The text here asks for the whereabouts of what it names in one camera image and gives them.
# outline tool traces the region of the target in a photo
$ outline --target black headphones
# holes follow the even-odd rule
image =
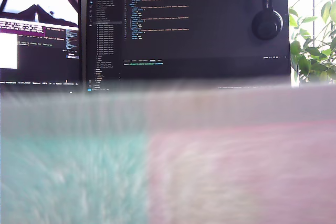
[[[252,31],[261,40],[274,39],[282,30],[284,21],[279,13],[273,10],[273,0],[262,0],[263,10],[258,12],[252,21]]]

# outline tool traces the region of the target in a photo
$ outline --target computer monitor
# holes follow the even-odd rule
[[[0,14],[0,87],[76,91],[82,80],[78,0],[8,0]]]
[[[288,0],[283,29],[260,40],[263,0],[87,0],[86,85],[113,80],[284,77],[290,83]]]

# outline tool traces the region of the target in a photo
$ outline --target green plant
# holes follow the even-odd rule
[[[322,0],[320,17],[300,16],[296,3],[289,8],[291,64],[300,83],[326,81],[336,83],[336,0]],[[302,25],[322,19],[325,26],[312,37]]]

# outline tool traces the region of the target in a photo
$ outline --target headphone ear cup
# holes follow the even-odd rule
[[[261,40],[274,39],[282,30],[284,22],[276,11],[265,9],[259,12],[252,21],[252,31]]]

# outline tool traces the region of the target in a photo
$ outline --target second monitor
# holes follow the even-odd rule
[[[87,90],[113,80],[290,76],[288,0],[273,0],[283,30],[251,28],[262,0],[87,0]]]

